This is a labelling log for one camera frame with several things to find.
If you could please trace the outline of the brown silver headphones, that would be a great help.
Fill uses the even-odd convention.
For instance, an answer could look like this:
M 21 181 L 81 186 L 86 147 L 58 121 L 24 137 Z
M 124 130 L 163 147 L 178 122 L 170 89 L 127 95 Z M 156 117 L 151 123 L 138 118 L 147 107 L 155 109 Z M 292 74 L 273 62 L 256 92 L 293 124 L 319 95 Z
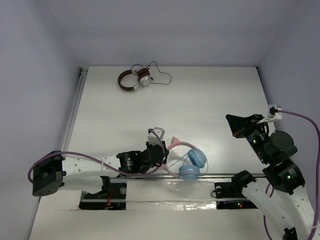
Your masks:
M 146 67 L 129 69 L 122 72 L 117 79 L 118 86 L 125 92 L 133 92 L 151 84 L 150 71 Z

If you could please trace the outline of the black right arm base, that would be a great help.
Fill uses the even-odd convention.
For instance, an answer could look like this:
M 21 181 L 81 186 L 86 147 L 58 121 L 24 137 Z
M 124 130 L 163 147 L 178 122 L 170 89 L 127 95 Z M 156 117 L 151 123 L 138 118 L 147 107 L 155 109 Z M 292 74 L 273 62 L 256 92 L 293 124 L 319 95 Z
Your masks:
M 257 209 L 256 205 L 240 193 L 232 182 L 216 182 L 211 192 L 218 210 Z

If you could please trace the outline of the aluminium rail frame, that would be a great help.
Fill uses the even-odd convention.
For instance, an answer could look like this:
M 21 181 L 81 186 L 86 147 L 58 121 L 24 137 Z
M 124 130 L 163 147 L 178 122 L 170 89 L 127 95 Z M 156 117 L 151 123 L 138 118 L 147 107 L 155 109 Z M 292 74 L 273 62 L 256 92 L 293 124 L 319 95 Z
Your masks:
M 123 66 L 90 66 L 80 83 L 62 148 L 108 157 L 146 148 L 148 129 L 165 130 L 204 152 L 209 176 L 265 165 L 245 139 L 234 138 L 226 115 L 267 115 L 268 102 L 255 67 L 152 67 L 154 83 L 134 92 L 118 86 Z

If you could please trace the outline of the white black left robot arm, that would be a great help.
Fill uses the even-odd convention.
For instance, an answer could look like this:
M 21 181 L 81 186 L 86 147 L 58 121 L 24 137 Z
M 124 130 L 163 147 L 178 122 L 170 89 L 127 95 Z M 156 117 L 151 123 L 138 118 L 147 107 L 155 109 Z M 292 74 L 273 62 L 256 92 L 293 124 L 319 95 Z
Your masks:
M 143 151 L 133 150 L 112 156 L 92 157 L 72 151 L 53 151 L 36 161 L 28 171 L 34 197 L 45 197 L 59 190 L 82 191 L 108 196 L 113 178 L 144 178 L 167 161 L 165 142 L 146 143 Z

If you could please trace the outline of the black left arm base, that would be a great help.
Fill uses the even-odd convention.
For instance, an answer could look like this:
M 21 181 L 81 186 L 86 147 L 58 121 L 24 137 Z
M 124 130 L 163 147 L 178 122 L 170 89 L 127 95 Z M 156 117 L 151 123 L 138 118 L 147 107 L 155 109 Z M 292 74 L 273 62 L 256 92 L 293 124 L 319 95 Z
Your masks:
M 126 210 L 127 181 L 111 181 L 102 177 L 102 186 L 98 192 L 82 192 L 78 207 L 81 210 L 121 211 Z

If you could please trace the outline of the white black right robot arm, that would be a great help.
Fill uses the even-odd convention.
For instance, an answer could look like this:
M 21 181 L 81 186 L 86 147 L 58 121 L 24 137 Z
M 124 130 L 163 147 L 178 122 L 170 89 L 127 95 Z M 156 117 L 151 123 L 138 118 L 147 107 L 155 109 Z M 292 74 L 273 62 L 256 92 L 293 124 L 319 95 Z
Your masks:
M 279 195 L 286 210 L 274 202 L 259 187 L 247 170 L 235 174 L 229 183 L 231 192 L 249 199 L 277 229 L 283 240 L 318 240 L 320 238 L 320 207 L 312 207 L 306 181 L 299 167 L 291 160 L 298 149 L 286 132 L 269 133 L 268 124 L 279 121 L 285 113 L 271 108 L 267 117 L 254 114 L 248 117 L 227 114 L 233 137 L 246 139 L 262 164 L 269 185 Z

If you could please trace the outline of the pink blue cat-ear headphones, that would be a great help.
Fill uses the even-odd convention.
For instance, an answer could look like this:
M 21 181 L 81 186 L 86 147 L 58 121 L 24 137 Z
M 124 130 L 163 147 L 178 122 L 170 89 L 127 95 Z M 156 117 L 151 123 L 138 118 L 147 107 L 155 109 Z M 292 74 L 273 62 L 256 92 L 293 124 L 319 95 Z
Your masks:
M 172 163 L 170 166 L 167 166 L 167 164 L 163 163 L 160 169 L 166 171 L 173 178 L 183 181 L 196 181 L 200 176 L 204 175 L 204 173 L 201 173 L 201 169 L 203 169 L 205 166 L 206 173 L 208 172 L 209 163 L 207 157 L 199 148 L 197 148 L 193 144 L 186 141 L 181 141 L 176 137 L 171 138 L 171 142 L 167 147 L 167 150 L 172 150 L 173 148 L 180 146 L 188 147 L 188 152 L 178 160 L 176 160 L 176 162 Z M 183 163 L 179 167 L 178 172 L 172 172 L 170 168 L 180 161 L 183 161 Z

